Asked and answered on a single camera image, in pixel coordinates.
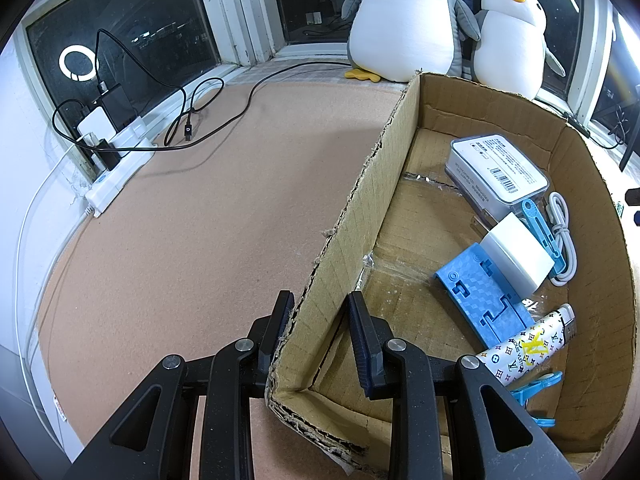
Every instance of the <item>triangular cutout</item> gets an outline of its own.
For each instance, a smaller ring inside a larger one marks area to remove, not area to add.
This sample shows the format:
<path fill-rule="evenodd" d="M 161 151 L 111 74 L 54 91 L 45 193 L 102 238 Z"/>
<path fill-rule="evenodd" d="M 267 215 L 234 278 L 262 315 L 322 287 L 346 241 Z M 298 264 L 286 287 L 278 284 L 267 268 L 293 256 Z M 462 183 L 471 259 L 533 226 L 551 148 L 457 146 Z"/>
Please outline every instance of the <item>triangular cutout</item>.
<path fill-rule="evenodd" d="M 111 435 L 112 444 L 134 451 L 145 450 L 161 391 L 160 386 L 149 388 Z"/>
<path fill-rule="evenodd" d="M 480 393 L 498 451 L 506 453 L 533 442 L 532 434 L 491 386 L 483 386 Z"/>

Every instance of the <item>large penguin plush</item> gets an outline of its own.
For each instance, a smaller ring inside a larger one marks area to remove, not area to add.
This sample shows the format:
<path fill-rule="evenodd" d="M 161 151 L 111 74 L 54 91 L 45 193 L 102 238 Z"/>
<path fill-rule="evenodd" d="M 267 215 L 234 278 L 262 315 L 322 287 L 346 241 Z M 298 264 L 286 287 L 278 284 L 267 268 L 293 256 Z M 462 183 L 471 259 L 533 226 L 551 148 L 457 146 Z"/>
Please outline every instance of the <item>large penguin plush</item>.
<path fill-rule="evenodd" d="M 538 0 L 482 0 L 476 14 L 481 40 L 472 55 L 472 76 L 487 86 L 533 99 L 546 63 L 564 68 L 546 47 L 546 15 Z"/>
<path fill-rule="evenodd" d="M 342 18 L 352 17 L 347 48 L 354 70 L 346 77 L 407 82 L 417 70 L 460 76 L 458 24 L 480 39 L 462 0 L 345 0 Z"/>

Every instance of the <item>metal screw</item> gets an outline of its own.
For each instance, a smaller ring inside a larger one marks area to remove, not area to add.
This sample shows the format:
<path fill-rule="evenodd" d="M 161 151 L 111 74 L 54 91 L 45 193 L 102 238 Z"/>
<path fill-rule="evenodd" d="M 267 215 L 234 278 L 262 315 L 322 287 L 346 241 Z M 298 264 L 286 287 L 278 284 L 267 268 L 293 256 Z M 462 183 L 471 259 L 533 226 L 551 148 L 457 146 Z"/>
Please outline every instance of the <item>metal screw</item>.
<path fill-rule="evenodd" d="M 475 370 L 480 366 L 480 361 L 475 355 L 465 355 L 462 359 L 460 359 L 463 367 L 468 368 L 469 370 Z"/>
<path fill-rule="evenodd" d="M 180 356 L 179 355 L 168 355 L 164 359 L 162 359 L 162 366 L 167 370 L 173 370 L 180 366 Z"/>
<path fill-rule="evenodd" d="M 406 343 L 402 339 L 398 339 L 397 337 L 395 339 L 390 339 L 389 341 L 387 341 L 386 345 L 390 350 L 393 350 L 394 352 L 401 352 L 402 350 L 406 350 Z"/>
<path fill-rule="evenodd" d="M 243 338 L 243 339 L 238 339 L 238 341 L 236 341 L 236 350 L 238 350 L 239 352 L 248 352 L 253 347 L 254 347 L 254 342 L 251 341 L 250 339 Z"/>

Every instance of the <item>penguin's yellow foot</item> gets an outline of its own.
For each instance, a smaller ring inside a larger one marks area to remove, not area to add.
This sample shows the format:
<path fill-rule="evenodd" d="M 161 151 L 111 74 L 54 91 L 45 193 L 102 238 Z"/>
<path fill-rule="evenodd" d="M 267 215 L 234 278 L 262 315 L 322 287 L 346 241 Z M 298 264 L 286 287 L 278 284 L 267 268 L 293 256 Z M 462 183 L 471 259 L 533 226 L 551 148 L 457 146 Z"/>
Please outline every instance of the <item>penguin's yellow foot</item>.
<path fill-rule="evenodd" d="M 367 79 L 371 79 L 373 83 L 377 83 L 378 81 L 380 81 L 380 76 L 378 74 L 367 72 L 366 70 L 362 70 L 360 68 L 353 68 L 352 70 L 345 72 L 344 76 L 347 79 L 357 79 L 358 81 L 366 81 Z"/>

